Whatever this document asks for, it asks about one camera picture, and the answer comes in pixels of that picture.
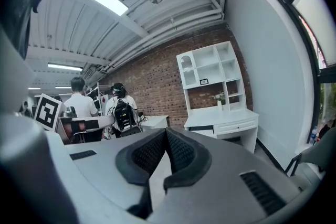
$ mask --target white t-shirt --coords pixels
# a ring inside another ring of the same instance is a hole
[[[114,103],[116,103],[118,97],[113,97],[111,98],[109,101],[107,101],[106,103],[106,107],[105,107],[105,114],[107,115],[107,113],[110,111],[110,114],[112,112],[112,107],[114,107]],[[137,104],[135,103],[135,100],[133,99],[133,97],[126,95],[125,98],[122,99],[125,103],[128,103],[131,107],[133,107],[134,110],[138,109],[137,108]]]
[[[64,105],[66,107],[73,106],[79,118],[90,118],[97,113],[93,99],[88,96],[82,96],[80,93],[73,94],[64,102]]]

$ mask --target white ceiling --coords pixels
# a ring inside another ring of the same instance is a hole
[[[224,0],[124,0],[129,10],[118,16],[93,0],[42,0],[32,13],[26,61],[35,71],[32,93],[57,94],[90,68],[87,84],[113,67],[183,33],[223,21]],[[82,73],[51,69],[48,62],[84,67]]]

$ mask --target black backpack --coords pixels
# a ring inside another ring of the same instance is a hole
[[[122,131],[126,126],[130,126],[132,128],[133,125],[136,125],[133,116],[133,108],[128,103],[125,103],[123,100],[118,99],[117,105],[114,109],[114,117],[115,120]]]

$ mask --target white desk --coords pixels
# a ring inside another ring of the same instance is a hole
[[[190,110],[190,115],[184,128],[212,126],[212,130],[193,131],[216,139],[228,139],[240,136],[244,148],[254,152],[257,131],[257,113],[248,109],[237,111],[219,111],[218,107]]]
[[[143,131],[157,128],[166,128],[168,127],[167,118],[168,116],[146,116],[147,121],[140,123],[140,127]]]

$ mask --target red brick wall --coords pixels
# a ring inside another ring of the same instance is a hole
[[[170,126],[182,127],[188,118],[176,55],[230,40],[243,76],[247,107],[253,109],[252,93],[242,53],[226,23],[208,27],[170,40],[126,63],[101,81],[125,85],[145,115],[169,115]],[[192,108],[217,105],[213,95],[223,90],[221,84],[189,90]]]

